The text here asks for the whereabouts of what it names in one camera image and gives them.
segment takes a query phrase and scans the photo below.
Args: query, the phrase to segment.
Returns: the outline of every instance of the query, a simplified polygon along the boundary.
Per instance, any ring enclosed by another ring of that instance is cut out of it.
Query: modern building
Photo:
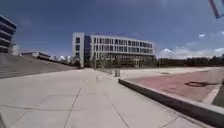
[[[12,52],[12,37],[16,27],[14,23],[0,15],[0,53]]]
[[[153,45],[149,41],[127,37],[73,33],[73,56],[81,67],[98,65],[141,66],[153,61]]]
[[[21,53],[21,55],[27,56],[27,57],[44,59],[44,60],[49,60],[51,57],[50,55],[47,55],[46,53],[42,53],[42,52],[24,52],[24,53]]]

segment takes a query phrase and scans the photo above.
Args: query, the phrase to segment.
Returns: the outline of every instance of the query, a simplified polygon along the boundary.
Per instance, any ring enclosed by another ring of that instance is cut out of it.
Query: blue sky
[[[154,42],[158,56],[224,52],[224,18],[208,0],[3,0],[0,12],[21,51],[71,55],[73,32],[112,32]]]

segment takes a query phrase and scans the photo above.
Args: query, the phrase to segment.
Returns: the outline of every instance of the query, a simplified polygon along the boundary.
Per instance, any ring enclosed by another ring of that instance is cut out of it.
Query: facade
[[[108,61],[114,65],[140,66],[141,62],[152,61],[154,57],[151,42],[118,36],[73,33],[72,49],[81,67],[99,63],[105,67]]]
[[[21,55],[27,56],[27,57],[45,59],[45,60],[49,60],[51,57],[50,55],[47,55],[47,54],[41,53],[41,52],[25,52],[25,53],[21,53]]]
[[[12,52],[12,37],[16,27],[14,23],[0,15],[0,53]]]

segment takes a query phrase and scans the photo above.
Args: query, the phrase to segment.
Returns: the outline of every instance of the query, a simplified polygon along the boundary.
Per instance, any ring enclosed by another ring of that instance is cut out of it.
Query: concrete ledge
[[[144,87],[128,80],[119,79],[118,82],[185,115],[211,126],[224,128],[224,109],[222,108]]]

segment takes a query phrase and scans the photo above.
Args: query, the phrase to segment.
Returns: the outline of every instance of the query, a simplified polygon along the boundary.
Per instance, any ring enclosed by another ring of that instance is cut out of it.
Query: walkway
[[[205,127],[92,69],[0,79],[0,105],[10,128]]]

